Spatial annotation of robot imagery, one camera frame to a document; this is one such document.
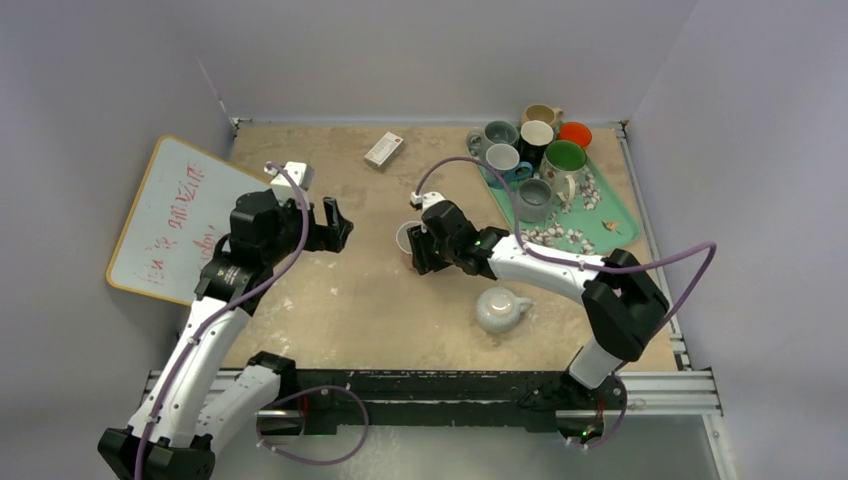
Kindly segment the blue-grey round mug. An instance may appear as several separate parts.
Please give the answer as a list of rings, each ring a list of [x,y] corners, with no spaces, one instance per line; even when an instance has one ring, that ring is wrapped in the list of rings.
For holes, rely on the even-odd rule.
[[[527,179],[519,185],[516,193],[518,218],[521,222],[542,222],[550,213],[554,193],[544,180]]]

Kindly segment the tan brown round mug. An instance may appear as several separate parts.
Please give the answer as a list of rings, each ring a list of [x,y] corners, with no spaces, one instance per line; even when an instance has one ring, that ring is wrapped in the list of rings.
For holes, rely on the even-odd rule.
[[[540,121],[546,123],[551,128],[556,129],[562,118],[563,110],[561,108],[536,103],[529,105],[524,109],[521,115],[520,125],[523,126],[530,121]]]

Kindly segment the orange mug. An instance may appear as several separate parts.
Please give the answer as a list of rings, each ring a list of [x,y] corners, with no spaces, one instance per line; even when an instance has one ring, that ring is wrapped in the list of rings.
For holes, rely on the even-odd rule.
[[[558,130],[557,138],[569,141],[586,150],[593,140],[591,130],[580,122],[564,122]]]

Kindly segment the black base frame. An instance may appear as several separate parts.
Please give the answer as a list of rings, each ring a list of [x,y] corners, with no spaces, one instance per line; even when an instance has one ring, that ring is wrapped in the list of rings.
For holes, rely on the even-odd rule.
[[[611,437],[626,416],[719,415],[709,371],[622,372],[593,392],[559,371],[334,370],[272,375],[257,417],[301,420],[308,435],[342,425],[516,427],[570,443]]]

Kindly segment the cream white mug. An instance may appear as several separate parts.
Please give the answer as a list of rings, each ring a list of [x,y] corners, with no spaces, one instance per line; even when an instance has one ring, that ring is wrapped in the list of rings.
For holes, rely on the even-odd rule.
[[[564,205],[570,205],[576,196],[578,174],[586,163],[587,154],[578,144],[555,140],[545,149],[539,175]]]

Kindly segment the whiteboard with red writing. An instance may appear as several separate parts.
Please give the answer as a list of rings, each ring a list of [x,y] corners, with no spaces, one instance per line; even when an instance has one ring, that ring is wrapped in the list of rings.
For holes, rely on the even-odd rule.
[[[158,139],[113,252],[112,287],[189,305],[238,197],[266,181],[171,135]]]

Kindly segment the white red small box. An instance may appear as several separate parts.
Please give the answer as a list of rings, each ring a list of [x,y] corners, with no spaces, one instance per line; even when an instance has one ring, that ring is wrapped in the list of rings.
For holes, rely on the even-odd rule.
[[[406,142],[402,137],[386,132],[365,154],[364,161],[375,170],[384,170],[405,146]]]

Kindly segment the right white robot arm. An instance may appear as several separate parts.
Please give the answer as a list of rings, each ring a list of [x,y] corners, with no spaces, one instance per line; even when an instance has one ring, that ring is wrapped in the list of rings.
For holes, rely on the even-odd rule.
[[[592,331],[561,381],[564,399],[584,407],[601,384],[638,360],[664,323],[669,302],[629,252],[578,255],[529,246],[497,227],[476,229],[463,211],[436,192],[414,194],[420,225],[410,229],[412,263],[421,274],[455,266],[470,276],[515,281],[582,305]]]

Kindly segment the blue mug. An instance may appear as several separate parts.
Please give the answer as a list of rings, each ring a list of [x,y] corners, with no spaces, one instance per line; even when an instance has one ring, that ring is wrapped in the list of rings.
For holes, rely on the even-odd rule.
[[[518,150],[509,144],[495,144],[488,148],[484,161],[496,170],[505,182],[517,182],[533,175],[533,166],[521,161]]]

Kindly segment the pale speckled mug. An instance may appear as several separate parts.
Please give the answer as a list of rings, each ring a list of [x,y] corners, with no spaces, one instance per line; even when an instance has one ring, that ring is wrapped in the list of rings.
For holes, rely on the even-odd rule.
[[[493,287],[478,297],[475,318],[486,333],[507,333],[518,325],[521,316],[534,304],[531,298],[518,296],[504,287]]]

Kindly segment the black mug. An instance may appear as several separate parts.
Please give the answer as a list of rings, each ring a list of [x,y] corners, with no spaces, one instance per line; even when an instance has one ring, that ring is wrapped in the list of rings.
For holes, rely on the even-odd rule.
[[[520,128],[517,150],[520,160],[529,163],[534,169],[541,165],[547,146],[555,139],[556,133],[551,125],[540,120],[525,122]]]

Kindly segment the green floral tray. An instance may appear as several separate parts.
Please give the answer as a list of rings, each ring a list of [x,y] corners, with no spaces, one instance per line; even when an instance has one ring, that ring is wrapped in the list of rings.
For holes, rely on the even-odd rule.
[[[509,183],[517,199],[523,181]],[[636,241],[639,226],[629,209],[587,155],[570,205],[555,195],[550,213],[538,223],[520,222],[521,238],[571,253],[601,254]]]

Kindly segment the grey mug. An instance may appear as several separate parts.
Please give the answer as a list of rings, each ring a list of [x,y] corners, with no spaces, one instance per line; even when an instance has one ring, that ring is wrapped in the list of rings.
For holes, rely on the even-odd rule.
[[[466,147],[471,157],[484,159],[488,149],[494,145],[516,147],[519,136],[515,125],[502,120],[492,121],[482,129],[470,131],[466,136]]]

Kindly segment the pink faceted mug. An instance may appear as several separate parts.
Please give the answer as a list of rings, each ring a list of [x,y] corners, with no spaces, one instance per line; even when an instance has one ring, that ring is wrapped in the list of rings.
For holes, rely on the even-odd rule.
[[[407,255],[412,254],[411,240],[409,238],[409,231],[414,227],[420,227],[422,225],[421,221],[407,221],[400,225],[396,232],[396,243],[398,248]]]

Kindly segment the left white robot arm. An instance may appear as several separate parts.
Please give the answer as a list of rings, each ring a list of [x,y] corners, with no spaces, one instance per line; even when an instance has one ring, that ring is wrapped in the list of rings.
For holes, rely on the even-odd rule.
[[[254,355],[213,401],[207,399],[224,357],[265,291],[303,251],[339,253],[354,229],[336,199],[323,200],[326,224],[310,206],[280,201],[272,190],[240,196],[230,231],[215,244],[195,288],[178,344],[153,389],[124,428],[108,428],[97,451],[120,479],[208,479],[233,434],[265,406],[305,408],[296,364]]]

